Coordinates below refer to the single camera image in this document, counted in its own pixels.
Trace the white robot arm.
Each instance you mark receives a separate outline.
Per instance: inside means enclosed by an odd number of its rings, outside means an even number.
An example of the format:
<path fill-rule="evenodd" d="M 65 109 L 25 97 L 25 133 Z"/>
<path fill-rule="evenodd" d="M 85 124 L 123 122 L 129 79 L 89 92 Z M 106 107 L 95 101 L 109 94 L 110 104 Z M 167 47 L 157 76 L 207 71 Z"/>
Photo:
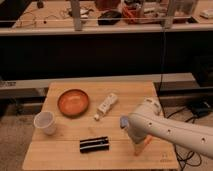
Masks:
<path fill-rule="evenodd" d="M 155 98 L 145 98 L 128 115 L 126 131 L 135 144 L 147 135 L 164 139 L 213 159 L 213 127 L 164 118 Z"/>

